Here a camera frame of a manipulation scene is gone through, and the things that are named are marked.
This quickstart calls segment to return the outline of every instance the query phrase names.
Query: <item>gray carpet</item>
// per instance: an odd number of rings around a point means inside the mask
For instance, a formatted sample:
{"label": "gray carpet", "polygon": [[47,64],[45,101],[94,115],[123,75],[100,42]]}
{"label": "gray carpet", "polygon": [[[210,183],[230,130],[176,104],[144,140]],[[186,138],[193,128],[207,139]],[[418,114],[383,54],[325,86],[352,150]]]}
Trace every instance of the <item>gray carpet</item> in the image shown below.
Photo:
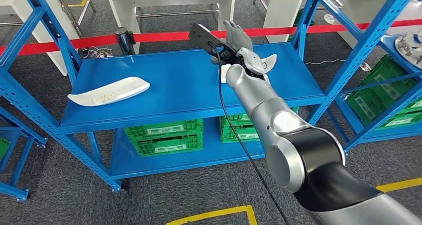
{"label": "gray carpet", "polygon": [[[69,0],[78,3],[80,0]],[[81,26],[85,36],[111,34],[117,27],[108,0],[93,0],[97,13],[88,9]],[[186,7],[145,8],[144,12],[180,11],[208,8],[207,5]],[[79,15],[80,9],[72,9]],[[316,23],[324,23],[326,12],[319,11]],[[236,0],[234,20],[244,28],[261,27],[265,12],[261,5],[251,0]],[[13,16],[2,16],[1,21],[13,21]],[[188,30],[193,22],[200,22],[211,29],[216,21],[210,15],[190,15],[172,18],[149,18],[142,21],[142,32]],[[5,45],[16,28],[0,28],[0,45]],[[254,43],[265,43],[265,38],[254,38]],[[144,43],[141,52],[193,48],[189,42]],[[115,55],[118,47],[110,45]],[[312,34],[307,39],[305,61],[344,59],[350,52],[348,45],[336,33]],[[377,48],[367,58],[375,65],[384,52]],[[309,70],[319,85],[325,88],[341,63],[309,65]],[[70,92],[67,78],[61,76],[45,55],[19,57],[10,69],[22,85],[57,119],[66,105]],[[348,87],[356,85],[365,75],[358,70]],[[17,111],[4,99],[0,106],[15,114],[41,135],[43,131]],[[306,116],[309,108],[302,108]],[[333,107],[340,124],[346,123]],[[319,126],[337,134],[327,116]],[[96,133],[105,164],[108,164],[112,145],[112,132]],[[87,138],[78,134],[77,139],[87,144]],[[1,179],[7,179],[17,162],[23,141],[17,145]],[[258,167],[275,194],[290,224],[310,225],[311,220],[291,194],[277,186],[268,174],[264,160],[257,160]],[[422,177],[421,138],[406,138],[362,144],[351,150],[347,168],[357,178],[376,186],[405,179]],[[129,190],[112,193],[110,188],[82,163],[71,156],[54,140],[49,139],[46,149],[34,148],[27,160],[18,185],[31,188],[31,197],[25,203],[0,195],[0,224],[137,224],[162,225],[167,222],[213,210],[251,205],[260,225],[284,224],[276,207],[253,171],[249,162],[199,168],[173,173],[138,177],[124,181]],[[422,186],[391,192],[390,195],[422,218]],[[246,213],[228,215],[192,224],[244,225]]]}

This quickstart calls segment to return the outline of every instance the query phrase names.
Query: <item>red barrier tape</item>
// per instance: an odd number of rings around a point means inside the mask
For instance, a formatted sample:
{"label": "red barrier tape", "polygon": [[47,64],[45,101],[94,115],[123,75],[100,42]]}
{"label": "red barrier tape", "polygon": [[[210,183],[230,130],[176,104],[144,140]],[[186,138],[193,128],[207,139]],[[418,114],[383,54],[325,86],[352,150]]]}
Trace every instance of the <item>red barrier tape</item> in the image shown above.
{"label": "red barrier tape", "polygon": [[[359,29],[367,29],[370,23],[358,23],[356,26]],[[395,21],[391,27],[422,25],[422,19],[399,20]],[[277,27],[277,28],[249,28],[244,31],[250,37],[282,35],[295,33],[296,27]],[[314,25],[308,28],[307,33],[324,33],[324,32],[339,32],[346,31],[346,28],[341,24],[336,25]],[[185,41],[189,40],[189,32],[154,32],[134,34],[136,42],[164,42],[164,41]],[[212,31],[212,34],[219,38],[225,37],[225,31]],[[117,40],[114,35],[104,35],[95,37],[86,37],[71,40],[75,48],[89,48],[93,46],[101,46],[107,44],[116,44]],[[0,47],[0,53],[3,53],[5,47]],[[19,55],[31,55],[45,52],[58,51],[54,42],[46,43],[30,43],[25,44],[19,51]]]}

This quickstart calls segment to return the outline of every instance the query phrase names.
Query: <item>cable on floor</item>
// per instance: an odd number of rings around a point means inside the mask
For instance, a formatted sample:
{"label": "cable on floor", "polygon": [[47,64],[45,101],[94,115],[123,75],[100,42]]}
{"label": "cable on floor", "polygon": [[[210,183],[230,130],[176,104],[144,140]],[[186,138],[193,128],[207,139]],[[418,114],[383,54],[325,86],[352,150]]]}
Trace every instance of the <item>cable on floor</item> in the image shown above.
{"label": "cable on floor", "polygon": [[339,62],[345,62],[346,60],[343,60],[343,59],[335,59],[335,60],[332,60],[332,61],[307,62],[307,63],[305,63],[305,65],[307,65],[307,64],[319,65],[319,64],[322,64],[322,63],[332,63],[332,62],[337,62],[337,61],[339,61]]}
{"label": "cable on floor", "polygon": [[230,125],[230,128],[233,130],[234,135],[236,135],[237,140],[239,141],[240,145],[242,146],[243,150],[245,151],[246,155],[248,156],[249,161],[251,162],[253,168],[255,169],[255,172],[258,174],[259,179],[261,180],[262,184],[264,185],[265,189],[267,190],[268,194],[270,195],[272,201],[274,202],[275,206],[277,207],[277,210],[280,213],[281,217],[283,218],[284,223],[286,225],[289,225],[289,223],[287,222],[286,216],[284,215],[283,211],[280,208],[280,205],[278,204],[275,197],[271,193],[270,189],[268,188],[267,183],[265,182],[264,178],[261,175],[261,172],[259,172],[258,167],[256,166],[255,162],[252,160],[252,157],[250,156],[248,150],[246,149],[245,145],[243,144],[242,140],[240,139],[239,135],[237,134],[236,130],[234,129],[233,125],[231,124],[231,120],[230,120],[230,118],[227,114],[227,110],[225,108],[223,96],[222,96],[222,92],[221,92],[221,58],[220,58],[220,54],[218,53],[217,48],[214,46],[214,44],[212,44],[211,42],[208,42],[208,45],[211,46],[213,48],[213,50],[215,51],[215,53],[217,54],[217,59],[218,59],[218,94],[220,96],[221,106],[223,107],[224,115],[227,118],[228,124]]}
{"label": "cable on floor", "polygon": [[97,48],[92,47],[94,50],[90,49],[87,52],[87,55],[85,57],[81,57],[81,59],[89,58],[89,57],[95,57],[95,58],[103,58],[103,57],[112,57],[113,56],[113,49],[108,48]]}

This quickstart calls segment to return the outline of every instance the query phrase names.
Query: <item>green basket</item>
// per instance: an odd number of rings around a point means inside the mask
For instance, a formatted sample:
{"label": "green basket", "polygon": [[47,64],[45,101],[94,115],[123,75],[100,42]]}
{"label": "green basket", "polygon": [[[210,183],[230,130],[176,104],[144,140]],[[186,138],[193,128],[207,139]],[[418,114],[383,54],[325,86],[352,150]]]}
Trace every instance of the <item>green basket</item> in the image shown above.
{"label": "green basket", "polygon": [[409,112],[395,115],[389,119],[386,123],[380,126],[378,129],[390,129],[400,126],[407,126],[417,124],[422,120],[422,111],[420,112]]}
{"label": "green basket", "polygon": [[353,96],[349,96],[346,102],[365,126],[387,109],[382,99],[372,89],[359,90]]}
{"label": "green basket", "polygon": [[[242,142],[259,141],[258,133],[252,124],[233,125]],[[238,142],[236,135],[230,125],[223,123],[220,117],[220,141],[222,143]]]}
{"label": "green basket", "polygon": [[3,159],[3,156],[7,153],[9,149],[10,142],[0,137],[0,160]]}
{"label": "green basket", "polygon": [[409,103],[404,109],[400,111],[400,113],[408,113],[408,112],[417,112],[422,111],[422,97],[418,100]]}
{"label": "green basket", "polygon": [[202,134],[204,123],[202,119],[189,119],[176,122],[128,127],[124,129],[132,143],[146,138],[165,138],[187,134]]}
{"label": "green basket", "polygon": [[198,151],[203,149],[204,144],[202,133],[200,133],[142,140],[134,144],[134,147],[140,157],[150,157]]}
{"label": "green basket", "polygon": [[[360,85],[367,85],[374,82],[385,81],[390,78],[407,75],[408,73],[397,64],[390,56],[385,55],[375,65],[371,72],[363,79]],[[371,89],[383,99],[385,107],[390,107],[398,98],[404,95],[416,85],[413,78],[404,79],[396,82],[382,84]]]}
{"label": "green basket", "polygon": [[[385,55],[375,65],[371,72],[359,83],[359,86],[384,81],[406,75],[407,72],[389,55]],[[363,125],[368,125],[377,116],[389,108],[398,98],[416,85],[414,79],[404,79],[380,86],[361,89],[350,94],[346,100],[355,111]],[[422,110],[422,98],[410,103],[399,114]]]}
{"label": "green basket", "polygon": [[[298,14],[296,15],[296,18],[295,18],[295,22],[293,23],[293,27],[296,27],[296,26],[298,26],[298,23],[299,23],[299,20],[301,19],[301,16],[302,16],[302,9],[300,9],[299,11],[298,11]],[[312,25],[315,25],[315,22],[314,21],[311,21],[311,24],[310,24],[311,26]],[[287,41],[290,41],[290,40],[292,40],[292,38],[293,38],[293,34],[290,34],[289,35],[289,39],[287,39]]]}

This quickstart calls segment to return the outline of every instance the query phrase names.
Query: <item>yellow tape line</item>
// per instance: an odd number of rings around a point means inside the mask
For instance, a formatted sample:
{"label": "yellow tape line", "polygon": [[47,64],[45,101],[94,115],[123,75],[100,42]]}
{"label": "yellow tape line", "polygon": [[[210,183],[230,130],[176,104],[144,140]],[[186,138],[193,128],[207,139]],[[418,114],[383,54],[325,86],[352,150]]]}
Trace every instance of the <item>yellow tape line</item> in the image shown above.
{"label": "yellow tape line", "polygon": [[222,210],[212,211],[212,212],[208,212],[208,213],[193,215],[193,216],[190,216],[190,217],[174,220],[172,222],[167,223],[166,225],[182,225],[182,224],[186,224],[186,223],[189,223],[189,222],[196,222],[196,221],[199,221],[199,220],[219,217],[219,216],[228,215],[228,214],[241,213],[241,212],[246,212],[250,225],[258,225],[256,223],[255,214],[253,213],[252,206],[250,206],[250,205],[239,206],[239,207],[234,207],[234,208],[229,208],[229,209],[222,209]]}
{"label": "yellow tape line", "polygon": [[80,4],[68,4],[68,7],[83,7],[87,0],[82,0]]}
{"label": "yellow tape line", "polygon": [[377,186],[376,188],[386,193],[386,192],[390,192],[394,190],[405,189],[405,188],[415,187],[419,185],[422,185],[422,178],[409,179],[409,180],[396,182],[392,184],[380,185],[380,186]]}

